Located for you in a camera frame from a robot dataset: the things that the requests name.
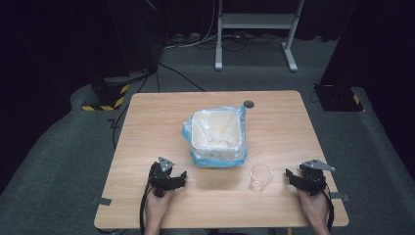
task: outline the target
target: clear plastic cup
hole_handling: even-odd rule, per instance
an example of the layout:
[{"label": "clear plastic cup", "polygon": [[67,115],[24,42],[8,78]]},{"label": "clear plastic cup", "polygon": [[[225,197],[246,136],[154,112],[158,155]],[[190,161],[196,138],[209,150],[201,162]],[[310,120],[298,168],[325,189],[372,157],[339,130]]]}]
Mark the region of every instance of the clear plastic cup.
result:
[{"label": "clear plastic cup", "polygon": [[274,173],[266,164],[256,164],[251,168],[251,188],[254,191],[262,191],[273,178]]}]

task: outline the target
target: stand leg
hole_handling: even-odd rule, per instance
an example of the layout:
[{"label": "stand leg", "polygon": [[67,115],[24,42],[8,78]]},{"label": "stand leg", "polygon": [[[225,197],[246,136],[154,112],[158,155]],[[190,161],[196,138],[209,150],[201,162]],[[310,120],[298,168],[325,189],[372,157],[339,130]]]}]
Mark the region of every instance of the stand leg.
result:
[{"label": "stand leg", "polygon": [[222,67],[222,0],[219,0],[219,10],[217,12],[216,58],[214,69],[221,71]]},{"label": "stand leg", "polygon": [[287,42],[282,43],[282,47],[284,50],[284,54],[287,58],[288,66],[290,67],[290,71],[299,70],[299,68],[297,67],[296,61],[294,60],[293,53],[291,52],[291,45],[293,44],[294,34],[296,33],[297,25],[299,24],[300,14],[301,14],[303,4],[304,4],[304,0],[300,0],[299,5],[297,6],[296,13],[293,17],[293,22],[291,24],[290,33],[288,35]]}]

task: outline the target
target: table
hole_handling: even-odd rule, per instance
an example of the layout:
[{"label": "table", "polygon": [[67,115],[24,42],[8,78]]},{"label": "table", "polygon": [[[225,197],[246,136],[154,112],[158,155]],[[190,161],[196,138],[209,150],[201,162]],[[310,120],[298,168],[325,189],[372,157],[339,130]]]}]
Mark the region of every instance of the table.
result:
[{"label": "table", "polygon": [[299,0],[296,12],[293,14],[243,14],[243,13],[223,13],[222,0],[219,0],[217,14],[217,42],[214,68],[221,71],[222,63],[222,29],[223,28],[272,28],[289,29],[286,42],[281,45],[286,56],[290,71],[298,71],[296,61],[291,52],[294,35],[299,24],[300,14],[304,0]]},{"label": "table", "polygon": [[[195,166],[181,136],[182,123],[200,109],[238,108],[246,100],[254,101],[246,115],[247,161],[222,169]],[[176,163],[172,177],[188,172],[186,186],[173,194],[163,228],[307,226],[285,168],[296,173],[301,162],[326,162],[297,91],[135,94],[102,195],[112,203],[98,207],[96,227],[139,227],[141,197],[150,166],[159,156]],[[255,164],[269,165],[274,172],[273,181],[262,192],[249,186]],[[337,192],[331,172],[325,175],[332,192]],[[346,226],[343,202],[336,199],[333,203],[334,226]]]}]

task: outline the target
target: hand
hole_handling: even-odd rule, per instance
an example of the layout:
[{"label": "hand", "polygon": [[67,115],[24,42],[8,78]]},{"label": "hand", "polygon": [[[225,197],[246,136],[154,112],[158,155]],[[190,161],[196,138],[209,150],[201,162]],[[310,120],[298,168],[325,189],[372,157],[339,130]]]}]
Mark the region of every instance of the hand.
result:
[{"label": "hand", "polygon": [[308,224],[316,235],[330,234],[327,228],[327,214],[329,205],[324,195],[319,192],[315,196],[310,196],[307,192],[297,189],[301,201],[302,213],[307,219]]},{"label": "hand", "polygon": [[154,194],[155,189],[147,196],[146,201],[146,230],[145,235],[159,235],[161,221],[167,212],[168,203],[173,191],[166,191],[164,197],[159,198]]}]

